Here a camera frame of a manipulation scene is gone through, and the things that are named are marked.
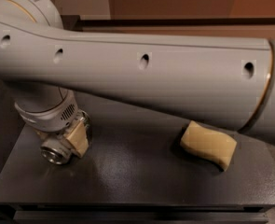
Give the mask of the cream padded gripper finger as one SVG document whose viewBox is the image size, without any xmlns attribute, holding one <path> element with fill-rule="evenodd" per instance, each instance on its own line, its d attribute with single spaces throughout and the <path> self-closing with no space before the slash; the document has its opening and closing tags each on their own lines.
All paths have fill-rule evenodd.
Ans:
<svg viewBox="0 0 275 224">
<path fill-rule="evenodd" d="M 86 128 L 82 121 L 74 122 L 64 138 L 71 145 L 71 150 L 77 157 L 82 158 L 89 148 L 89 141 L 86 133 Z"/>
</svg>

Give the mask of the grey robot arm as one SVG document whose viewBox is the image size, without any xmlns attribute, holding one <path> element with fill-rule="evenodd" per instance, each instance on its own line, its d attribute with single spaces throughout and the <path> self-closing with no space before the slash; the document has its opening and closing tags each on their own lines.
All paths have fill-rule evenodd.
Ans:
<svg viewBox="0 0 275 224">
<path fill-rule="evenodd" d="M 72 32 L 50 0 L 0 0 L 0 79 L 44 133 L 83 91 L 275 143 L 275 40 Z"/>
</svg>

